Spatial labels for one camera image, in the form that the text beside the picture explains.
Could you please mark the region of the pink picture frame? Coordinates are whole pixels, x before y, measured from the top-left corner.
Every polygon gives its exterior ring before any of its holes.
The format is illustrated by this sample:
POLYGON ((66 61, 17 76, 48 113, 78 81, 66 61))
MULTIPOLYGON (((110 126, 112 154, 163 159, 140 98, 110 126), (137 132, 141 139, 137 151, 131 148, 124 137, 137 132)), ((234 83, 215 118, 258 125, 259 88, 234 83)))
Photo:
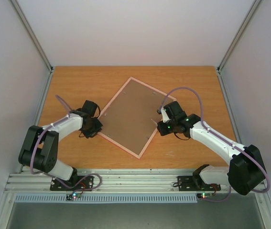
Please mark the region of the pink picture frame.
POLYGON ((161 102, 173 102, 162 92, 140 80, 130 77, 101 111, 103 124, 99 135, 136 158, 141 158, 157 132, 150 120, 159 122, 157 113, 161 102))

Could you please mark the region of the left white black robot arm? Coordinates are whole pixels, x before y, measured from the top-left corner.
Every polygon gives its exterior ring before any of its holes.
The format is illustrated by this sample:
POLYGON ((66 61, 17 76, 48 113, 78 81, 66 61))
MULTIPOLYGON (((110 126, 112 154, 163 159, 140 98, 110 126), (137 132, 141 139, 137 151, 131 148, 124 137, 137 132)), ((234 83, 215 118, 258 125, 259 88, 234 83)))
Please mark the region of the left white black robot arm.
POLYGON ((85 138, 93 138, 102 130, 99 121, 100 107, 86 100, 81 108, 69 110, 67 115, 45 126, 32 125, 25 136, 18 161, 28 166, 32 174, 46 173, 58 178, 62 185, 73 190, 78 186, 75 169, 57 158, 59 142, 69 134, 79 131, 85 138))

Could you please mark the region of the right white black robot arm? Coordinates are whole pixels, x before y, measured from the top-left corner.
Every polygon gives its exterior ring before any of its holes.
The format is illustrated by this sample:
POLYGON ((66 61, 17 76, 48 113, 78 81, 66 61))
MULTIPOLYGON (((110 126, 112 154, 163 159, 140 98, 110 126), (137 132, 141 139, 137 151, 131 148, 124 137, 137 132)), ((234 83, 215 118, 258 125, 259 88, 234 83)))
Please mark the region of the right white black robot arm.
POLYGON ((195 170, 193 183, 197 189, 211 184, 226 185, 245 196, 267 179, 265 165, 256 146, 244 146, 225 137, 199 116, 187 115, 177 101, 159 108, 157 113, 162 116, 157 124, 160 135, 183 134, 187 139, 202 143, 227 163, 226 167, 204 164, 195 170))

